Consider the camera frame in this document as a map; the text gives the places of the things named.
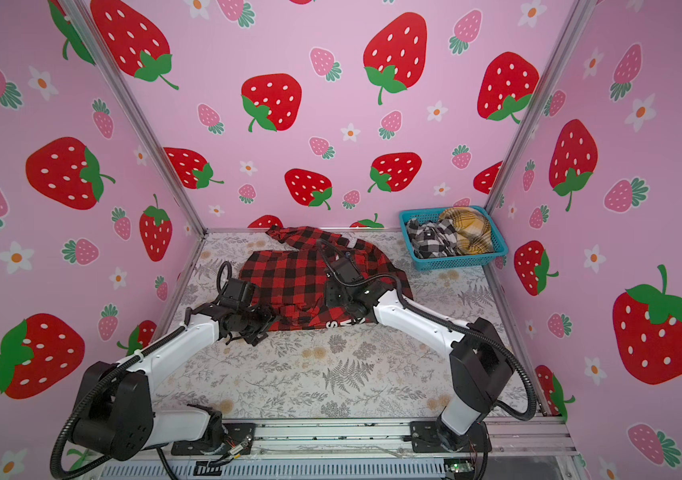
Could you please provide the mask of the black white plaid shirt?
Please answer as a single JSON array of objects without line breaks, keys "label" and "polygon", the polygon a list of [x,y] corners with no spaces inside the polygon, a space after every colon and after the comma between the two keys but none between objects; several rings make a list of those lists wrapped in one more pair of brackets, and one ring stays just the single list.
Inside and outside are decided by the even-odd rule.
[{"label": "black white plaid shirt", "polygon": [[428,260],[460,256],[458,234],[449,219],[421,223],[412,218],[406,223],[406,232],[414,256]]}]

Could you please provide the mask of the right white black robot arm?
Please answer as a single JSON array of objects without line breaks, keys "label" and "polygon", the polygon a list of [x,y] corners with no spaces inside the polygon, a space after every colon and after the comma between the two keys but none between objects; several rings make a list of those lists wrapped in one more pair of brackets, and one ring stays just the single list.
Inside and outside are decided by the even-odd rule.
[{"label": "right white black robot arm", "polygon": [[467,447],[470,433],[501,406],[500,395],[520,362],[503,344],[492,323],[455,321],[404,296],[392,275],[343,280],[329,273],[326,304],[339,306],[353,318],[371,317],[405,333],[445,358],[454,397],[435,420],[439,445],[447,451]]}]

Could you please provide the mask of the teal plastic basket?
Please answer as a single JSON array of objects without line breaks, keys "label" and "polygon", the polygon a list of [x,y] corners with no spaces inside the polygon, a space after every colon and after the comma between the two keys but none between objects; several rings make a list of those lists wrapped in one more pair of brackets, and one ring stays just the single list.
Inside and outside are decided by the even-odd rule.
[{"label": "teal plastic basket", "polygon": [[419,271],[482,267],[509,252],[494,221],[479,206],[406,210],[399,220]]}]

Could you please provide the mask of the red black plaid shirt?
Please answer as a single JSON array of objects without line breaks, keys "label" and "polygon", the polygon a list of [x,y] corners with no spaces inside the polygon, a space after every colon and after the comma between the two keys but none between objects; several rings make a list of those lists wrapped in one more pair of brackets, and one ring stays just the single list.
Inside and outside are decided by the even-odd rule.
[{"label": "red black plaid shirt", "polygon": [[289,248],[253,252],[241,267],[239,278],[257,286],[253,297],[256,303],[276,311],[277,321],[270,327],[272,331],[318,330],[352,324],[344,309],[330,309],[325,305],[326,266],[316,247],[318,239],[350,254],[365,278],[383,273],[397,276],[404,295],[413,297],[406,273],[372,243],[308,226],[272,227],[266,234]]}]

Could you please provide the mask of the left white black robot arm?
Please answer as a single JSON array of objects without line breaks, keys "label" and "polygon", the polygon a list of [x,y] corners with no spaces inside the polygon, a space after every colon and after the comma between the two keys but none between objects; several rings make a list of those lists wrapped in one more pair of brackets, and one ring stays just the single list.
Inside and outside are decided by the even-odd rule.
[{"label": "left white black robot arm", "polygon": [[120,461],[177,442],[203,454],[223,452],[228,433],[219,411],[192,404],[180,410],[156,410],[156,390],[199,351],[222,339],[255,346],[276,320],[276,311],[268,305],[209,302],[187,308],[171,333],[115,363],[97,362],[86,370],[58,442]]}]

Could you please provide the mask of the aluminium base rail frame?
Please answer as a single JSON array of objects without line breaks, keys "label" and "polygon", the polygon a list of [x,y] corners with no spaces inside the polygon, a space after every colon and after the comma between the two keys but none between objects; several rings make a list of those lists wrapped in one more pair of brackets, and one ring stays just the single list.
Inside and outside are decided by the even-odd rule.
[{"label": "aluminium base rail frame", "polygon": [[466,447],[440,447],[431,419],[237,419],[214,453],[190,443],[111,460],[88,479],[587,479],[556,418],[489,417]]}]

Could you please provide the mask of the yellow plaid shirt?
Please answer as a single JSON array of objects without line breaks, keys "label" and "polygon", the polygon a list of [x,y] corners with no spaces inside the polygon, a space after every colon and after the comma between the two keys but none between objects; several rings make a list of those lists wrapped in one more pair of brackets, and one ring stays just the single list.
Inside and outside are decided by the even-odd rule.
[{"label": "yellow plaid shirt", "polygon": [[453,222],[461,255],[483,255],[495,252],[489,220],[476,207],[452,207],[440,214],[440,220]]}]

